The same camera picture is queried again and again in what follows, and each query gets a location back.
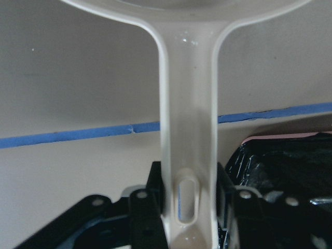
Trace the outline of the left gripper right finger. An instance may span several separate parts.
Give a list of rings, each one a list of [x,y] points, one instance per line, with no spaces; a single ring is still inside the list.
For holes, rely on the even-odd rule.
[[[331,248],[331,213],[302,196],[267,201],[217,165],[218,248]]]

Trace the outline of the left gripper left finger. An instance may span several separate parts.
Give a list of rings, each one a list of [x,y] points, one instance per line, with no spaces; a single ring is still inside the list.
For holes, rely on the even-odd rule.
[[[18,248],[168,248],[161,214],[161,163],[152,163],[145,187],[117,202],[90,195],[27,238]]]

